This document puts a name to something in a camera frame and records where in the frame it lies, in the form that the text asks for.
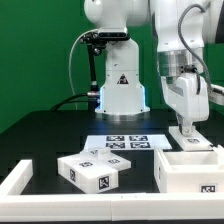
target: warning label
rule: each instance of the warning label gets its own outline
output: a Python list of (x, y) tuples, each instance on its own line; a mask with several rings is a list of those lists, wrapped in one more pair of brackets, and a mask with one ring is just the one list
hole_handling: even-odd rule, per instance
[(128, 80), (127, 80), (127, 78), (126, 78), (126, 76), (124, 74), (120, 77), (120, 79), (119, 79), (117, 84), (121, 84), (121, 85), (129, 84)]

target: black panel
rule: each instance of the black panel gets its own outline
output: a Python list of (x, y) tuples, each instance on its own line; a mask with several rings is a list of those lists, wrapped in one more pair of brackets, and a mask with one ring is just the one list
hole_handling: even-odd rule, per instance
[(222, 5), (222, 10), (221, 10), (221, 13), (220, 13), (220, 18), (219, 18), (219, 23), (218, 23), (215, 42), (217, 44), (224, 43), (224, 3)]

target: white block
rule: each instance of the white block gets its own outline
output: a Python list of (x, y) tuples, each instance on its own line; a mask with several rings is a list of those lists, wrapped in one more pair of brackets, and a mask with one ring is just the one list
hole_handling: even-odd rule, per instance
[(154, 175), (161, 193), (224, 192), (224, 160), (214, 151), (154, 153)]
[(58, 173), (88, 194), (118, 187), (118, 171), (97, 161), (90, 153), (59, 158)]
[(111, 153), (110, 148), (95, 148), (90, 149), (88, 152), (83, 151), (83, 153), (89, 153), (90, 155), (94, 156), (95, 159), (101, 161), (105, 165), (112, 167), (118, 171), (126, 170), (131, 168), (131, 162)]
[(26, 195), (0, 197), (0, 222), (111, 220), (105, 195)]
[(223, 193), (146, 194), (114, 198), (112, 220), (196, 220), (222, 219)]

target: cable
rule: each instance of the cable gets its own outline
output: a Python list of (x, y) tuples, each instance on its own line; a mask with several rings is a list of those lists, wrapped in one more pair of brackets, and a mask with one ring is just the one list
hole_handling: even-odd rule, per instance
[(205, 62), (188, 46), (188, 44), (186, 43), (184, 37), (183, 37), (183, 34), (182, 34), (182, 23), (183, 23), (183, 20), (186, 16), (186, 14), (192, 9), (192, 8), (199, 8), (203, 13), (206, 12), (206, 8), (203, 8), (201, 5), (199, 4), (193, 4), (193, 5), (190, 5), (189, 7), (187, 7), (185, 9), (185, 11), (183, 12), (183, 14), (181, 15), (180, 17), (180, 20), (178, 22), (178, 35), (179, 35), (179, 38), (181, 40), (181, 42), (183, 43), (183, 45), (186, 47), (186, 49), (201, 63), (201, 65), (203, 66), (204, 68), (204, 71), (205, 71), (205, 75), (206, 75), (206, 81), (207, 81), (207, 84), (208, 84), (208, 89), (210, 91), (212, 91), (212, 85), (211, 85), (211, 78), (210, 78), (210, 74), (209, 74), (209, 70), (208, 70), (208, 67), (207, 65), (205, 64)]
[(86, 93), (83, 93), (83, 94), (77, 94), (77, 95), (71, 96), (71, 97), (69, 97), (69, 98), (63, 100), (61, 103), (58, 103), (58, 104), (56, 104), (55, 106), (53, 106), (53, 107), (51, 108), (51, 111), (56, 111), (56, 110), (58, 110), (58, 108), (60, 108), (63, 104), (66, 104), (66, 103), (70, 102), (71, 100), (75, 100), (75, 99), (77, 99), (77, 98), (80, 98), (80, 97), (86, 97), (86, 96), (88, 96), (88, 94), (86, 94)]
[(78, 43), (78, 41), (86, 34), (90, 33), (90, 32), (97, 32), (98, 30), (97, 29), (93, 29), (93, 30), (89, 30), (85, 33), (83, 33), (82, 35), (80, 35), (76, 41), (74, 42), (72, 48), (71, 48), (71, 51), (70, 51), (70, 55), (69, 55), (69, 66), (68, 66), (68, 73), (69, 73), (69, 81), (70, 81), (70, 86), (71, 86), (71, 89), (72, 89), (72, 94), (75, 95), (75, 87), (73, 85), (73, 80), (72, 80), (72, 57), (73, 57), (73, 53), (74, 53), (74, 50), (76, 48), (76, 45)]
[(194, 69), (194, 72), (196, 73), (196, 76), (197, 76), (197, 83), (198, 83), (198, 87), (197, 87), (197, 92), (196, 92), (196, 94), (199, 95), (200, 92), (201, 92), (201, 78), (200, 78), (200, 74), (199, 74), (197, 68)]
[(55, 105), (54, 107), (51, 108), (51, 111), (57, 111), (60, 107), (62, 107), (65, 104), (72, 104), (72, 103), (90, 103), (90, 102), (97, 102), (97, 100), (74, 100), (74, 101), (69, 101), (69, 102), (64, 102), (64, 103), (59, 103)]

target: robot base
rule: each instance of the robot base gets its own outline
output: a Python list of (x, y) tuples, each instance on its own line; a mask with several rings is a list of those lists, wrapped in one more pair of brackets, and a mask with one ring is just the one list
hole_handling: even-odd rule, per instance
[(150, 110), (134, 115), (110, 115), (96, 111), (96, 117), (102, 120), (109, 121), (138, 121), (150, 118)]

